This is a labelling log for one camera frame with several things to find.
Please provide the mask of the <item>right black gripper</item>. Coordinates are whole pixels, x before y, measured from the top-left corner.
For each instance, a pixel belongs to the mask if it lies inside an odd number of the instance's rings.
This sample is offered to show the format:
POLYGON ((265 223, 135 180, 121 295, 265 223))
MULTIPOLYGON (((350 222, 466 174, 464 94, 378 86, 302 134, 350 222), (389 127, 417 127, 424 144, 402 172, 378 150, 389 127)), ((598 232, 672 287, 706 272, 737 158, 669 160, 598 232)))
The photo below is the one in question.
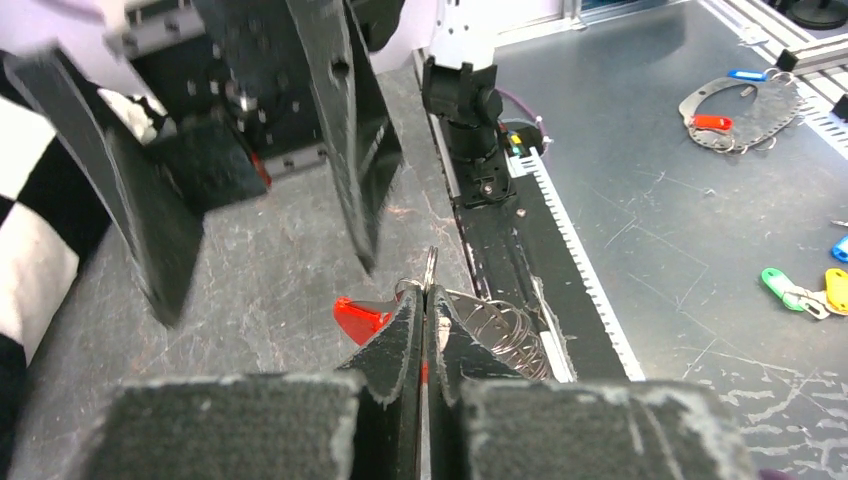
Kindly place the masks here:
MULTIPOLYGON (((275 176, 329 163, 355 255, 377 265, 402 148, 348 1, 141 1, 122 54, 163 106, 152 150, 198 214, 265 194, 275 176)), ((203 222, 60 49, 4 69, 53 125, 126 242, 153 316, 174 327, 203 222)))

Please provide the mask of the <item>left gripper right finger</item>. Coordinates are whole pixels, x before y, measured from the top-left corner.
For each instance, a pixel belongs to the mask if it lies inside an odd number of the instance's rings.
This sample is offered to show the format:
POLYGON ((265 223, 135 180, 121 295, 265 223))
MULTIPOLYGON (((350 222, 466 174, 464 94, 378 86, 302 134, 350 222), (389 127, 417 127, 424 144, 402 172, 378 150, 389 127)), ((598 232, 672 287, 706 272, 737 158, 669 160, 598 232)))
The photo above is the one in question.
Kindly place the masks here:
POLYGON ((436 479, 754 479, 735 420, 671 381, 531 381, 429 292, 430 463, 436 479))

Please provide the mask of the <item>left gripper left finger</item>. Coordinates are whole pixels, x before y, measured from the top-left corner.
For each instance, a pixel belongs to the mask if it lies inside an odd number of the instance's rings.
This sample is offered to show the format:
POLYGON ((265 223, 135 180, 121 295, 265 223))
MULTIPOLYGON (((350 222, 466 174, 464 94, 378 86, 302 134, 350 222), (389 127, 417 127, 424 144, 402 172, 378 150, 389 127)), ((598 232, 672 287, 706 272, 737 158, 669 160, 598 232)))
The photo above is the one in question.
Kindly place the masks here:
POLYGON ((70 477, 415 479, 423 323, 423 294, 409 288, 335 369, 127 383, 70 477))

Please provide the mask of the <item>red grey keyring holder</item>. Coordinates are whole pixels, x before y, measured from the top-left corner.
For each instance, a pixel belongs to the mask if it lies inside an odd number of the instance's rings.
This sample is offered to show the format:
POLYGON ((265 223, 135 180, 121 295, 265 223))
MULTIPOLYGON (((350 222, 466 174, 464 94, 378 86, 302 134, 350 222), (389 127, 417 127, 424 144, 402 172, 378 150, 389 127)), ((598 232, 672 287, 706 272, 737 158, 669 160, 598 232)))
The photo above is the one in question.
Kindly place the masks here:
MULTIPOLYGON (((423 278, 398 280, 393 300, 337 298, 333 306, 335 321, 351 340, 364 345, 389 322, 403 290, 418 286, 427 291, 435 284, 437 260, 438 249, 431 246, 423 278)), ((529 379, 554 378, 543 336, 527 313, 506 301, 484 300, 455 290, 448 290, 447 294, 458 313, 459 323, 501 361, 529 379)))

